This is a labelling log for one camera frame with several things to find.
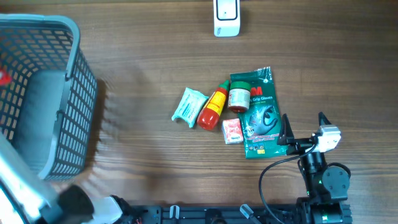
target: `teal package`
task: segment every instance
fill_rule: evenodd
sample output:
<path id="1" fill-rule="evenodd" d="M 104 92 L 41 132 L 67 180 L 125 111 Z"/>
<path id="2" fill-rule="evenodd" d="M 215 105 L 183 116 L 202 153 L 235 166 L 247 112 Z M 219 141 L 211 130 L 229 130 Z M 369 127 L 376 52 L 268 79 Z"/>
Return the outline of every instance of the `teal package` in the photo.
<path id="1" fill-rule="evenodd" d="M 277 145 L 280 113 L 271 68 L 231 74 L 231 81 L 251 84 L 250 107 L 239 113 L 247 159 L 263 159 L 286 155 L 287 146 Z"/>

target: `3m logo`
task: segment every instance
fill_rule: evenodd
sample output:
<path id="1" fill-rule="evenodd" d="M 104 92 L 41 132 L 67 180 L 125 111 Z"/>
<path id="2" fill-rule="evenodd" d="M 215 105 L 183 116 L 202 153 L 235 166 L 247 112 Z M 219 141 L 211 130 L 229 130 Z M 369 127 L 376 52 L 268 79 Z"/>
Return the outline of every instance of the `3m logo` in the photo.
<path id="1" fill-rule="evenodd" d="M 256 87 L 252 87 L 250 90 L 250 96 L 259 96 L 262 95 L 262 89 L 261 86 Z"/>

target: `gray plastic basket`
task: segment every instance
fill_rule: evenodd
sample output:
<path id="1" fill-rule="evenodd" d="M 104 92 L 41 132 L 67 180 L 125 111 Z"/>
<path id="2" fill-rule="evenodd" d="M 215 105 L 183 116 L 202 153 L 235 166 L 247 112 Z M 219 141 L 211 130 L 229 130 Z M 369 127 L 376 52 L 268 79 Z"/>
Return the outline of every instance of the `gray plastic basket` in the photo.
<path id="1" fill-rule="evenodd" d="M 97 83 L 69 18 L 0 14 L 0 130 L 42 179 L 84 168 Z"/>

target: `red bottle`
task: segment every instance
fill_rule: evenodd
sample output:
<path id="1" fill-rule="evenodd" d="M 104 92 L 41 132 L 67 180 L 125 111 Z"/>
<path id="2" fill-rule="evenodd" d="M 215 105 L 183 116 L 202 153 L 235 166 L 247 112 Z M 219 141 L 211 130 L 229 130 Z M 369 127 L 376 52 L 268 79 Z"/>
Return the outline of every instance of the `red bottle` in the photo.
<path id="1" fill-rule="evenodd" d="M 228 96 L 229 80 L 219 85 L 198 116 L 198 125 L 205 130 L 212 130 L 220 118 L 225 100 Z"/>

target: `light blue packet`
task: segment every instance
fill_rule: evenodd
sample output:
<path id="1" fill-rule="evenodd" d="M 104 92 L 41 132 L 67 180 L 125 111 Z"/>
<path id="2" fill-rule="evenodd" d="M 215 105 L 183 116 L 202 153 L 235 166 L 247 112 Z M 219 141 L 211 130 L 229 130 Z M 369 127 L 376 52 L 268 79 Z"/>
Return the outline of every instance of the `light blue packet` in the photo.
<path id="1" fill-rule="evenodd" d="M 199 112 L 208 98 L 208 96 L 203 95 L 199 91 L 185 88 L 180 104 L 172 116 L 172 121 L 175 118 L 181 118 L 189 124 L 190 128 L 193 128 Z"/>

